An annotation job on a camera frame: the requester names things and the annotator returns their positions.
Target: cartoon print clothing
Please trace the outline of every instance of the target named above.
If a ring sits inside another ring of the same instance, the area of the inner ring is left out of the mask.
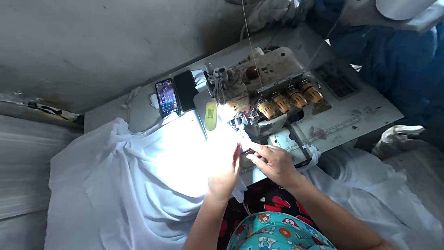
[[[248,187],[248,190],[244,193],[244,203],[252,214],[269,214],[269,212],[289,214],[320,231],[304,206],[287,190],[268,178]],[[219,233],[218,250],[227,249],[231,236],[236,232],[235,229],[247,216],[248,213],[243,204],[237,202],[234,198],[228,201]]]
[[[332,243],[307,223],[284,213],[248,216],[235,229],[227,250],[335,250]]]

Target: gray wall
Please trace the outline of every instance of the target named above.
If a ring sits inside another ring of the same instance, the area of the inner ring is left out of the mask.
[[[3,0],[0,93],[82,113],[235,43],[243,22],[224,0]]]

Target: brown knob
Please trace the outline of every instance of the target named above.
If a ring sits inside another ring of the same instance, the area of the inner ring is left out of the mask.
[[[291,103],[300,109],[307,105],[307,100],[296,89],[290,89],[288,96]]]
[[[321,92],[313,87],[308,80],[304,80],[302,82],[302,86],[299,88],[299,92],[301,92],[303,96],[310,99],[310,101],[314,103],[318,103],[322,99],[324,99]]]
[[[273,101],[276,103],[277,108],[282,113],[287,113],[290,111],[290,104],[287,102],[285,97],[280,93],[273,97]]]
[[[254,80],[256,78],[259,77],[259,70],[257,69],[256,66],[250,66],[247,68],[247,70],[245,71],[245,75],[248,77],[248,79],[250,80]]]
[[[264,100],[264,101],[259,100],[259,102],[258,102],[258,110],[259,110],[259,112],[264,114],[264,116],[267,119],[271,119],[271,118],[273,118],[276,115],[276,113],[274,112],[273,107],[271,106],[271,103],[269,101],[267,101],[267,100]]]

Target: printed shirt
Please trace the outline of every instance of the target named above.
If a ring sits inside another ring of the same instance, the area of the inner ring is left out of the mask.
[[[335,250],[333,244],[307,223],[284,213],[249,215],[234,231],[228,250]]]

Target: smartphone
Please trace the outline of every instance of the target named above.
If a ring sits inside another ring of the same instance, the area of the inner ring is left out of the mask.
[[[183,112],[195,109],[194,96],[199,93],[197,91],[196,83],[194,82],[193,73],[187,70],[174,77],[174,85],[177,90],[177,97],[179,98],[180,108]]]
[[[173,79],[169,78],[156,83],[157,100],[159,101],[159,112],[162,118],[172,112],[180,115],[180,108],[176,96]]]

